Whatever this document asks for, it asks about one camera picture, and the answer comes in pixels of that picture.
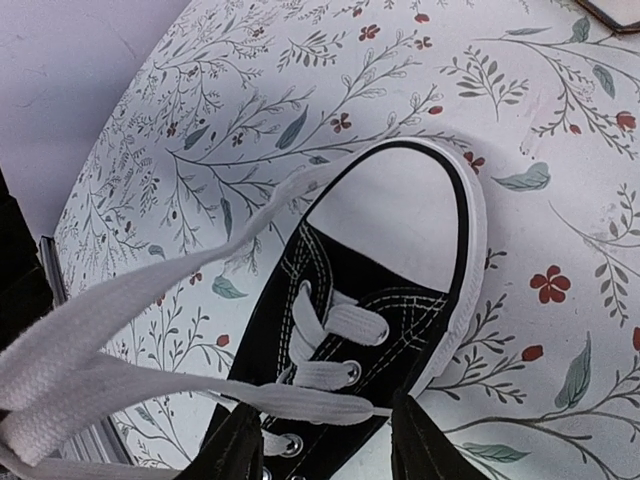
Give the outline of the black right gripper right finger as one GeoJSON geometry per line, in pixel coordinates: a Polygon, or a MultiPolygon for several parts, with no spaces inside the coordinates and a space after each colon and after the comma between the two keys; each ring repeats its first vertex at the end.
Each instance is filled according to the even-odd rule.
{"type": "Polygon", "coordinates": [[[391,414],[394,480],[486,480],[409,394],[397,391],[391,414]]]}

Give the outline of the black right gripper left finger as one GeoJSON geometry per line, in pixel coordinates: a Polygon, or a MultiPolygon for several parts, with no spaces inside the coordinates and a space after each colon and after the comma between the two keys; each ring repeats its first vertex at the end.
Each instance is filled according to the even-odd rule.
{"type": "Polygon", "coordinates": [[[263,437],[259,413],[240,404],[220,424],[177,480],[259,480],[263,478],[263,437]]]}

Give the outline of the black canvas sneaker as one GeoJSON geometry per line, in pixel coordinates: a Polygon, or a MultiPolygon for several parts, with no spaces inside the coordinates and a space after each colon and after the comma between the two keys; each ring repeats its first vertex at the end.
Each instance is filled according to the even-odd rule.
{"type": "Polygon", "coordinates": [[[263,457],[262,479],[392,478],[394,394],[417,401],[450,363],[479,298],[486,239],[482,191],[458,155],[409,138],[349,161],[291,234],[229,376],[255,386],[299,382],[293,295],[302,286],[328,285],[382,317],[388,330],[374,346],[329,334],[312,359],[347,365],[346,392],[387,415],[352,426],[262,415],[261,429],[288,441],[285,453],[263,457]]]}

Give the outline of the white shoelace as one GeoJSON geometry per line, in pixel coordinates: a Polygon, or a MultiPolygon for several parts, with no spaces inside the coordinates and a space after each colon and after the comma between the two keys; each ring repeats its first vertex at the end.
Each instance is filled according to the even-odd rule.
{"type": "MultiPolygon", "coordinates": [[[[350,369],[342,363],[315,361],[314,349],[329,334],[359,345],[377,345],[385,337],[385,320],[335,296],[328,285],[299,287],[293,295],[293,364],[301,379],[281,379],[255,386],[242,381],[188,374],[180,367],[189,353],[204,346],[205,316],[195,308],[188,327],[176,324],[181,314],[185,278],[205,265],[226,259],[251,242],[276,212],[339,175],[326,164],[299,171],[282,181],[269,202],[226,244],[154,263],[93,286],[71,298],[22,332],[1,354],[1,464],[22,479],[177,479],[183,470],[160,457],[143,466],[67,461],[50,454],[76,428],[139,406],[149,422],[155,404],[162,416],[172,412],[170,398],[182,392],[207,392],[234,409],[246,404],[262,415],[320,426],[359,425],[387,415],[369,400],[350,395],[350,369]],[[94,385],[64,385],[69,374],[90,360],[94,385]]],[[[286,438],[261,429],[263,457],[281,455],[286,438]]]]}

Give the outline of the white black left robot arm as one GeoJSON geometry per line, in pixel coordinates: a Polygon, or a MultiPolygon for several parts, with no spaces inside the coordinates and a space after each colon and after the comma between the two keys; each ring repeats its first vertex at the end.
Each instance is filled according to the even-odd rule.
{"type": "Polygon", "coordinates": [[[48,314],[54,292],[18,201],[1,176],[1,350],[48,314]]]}

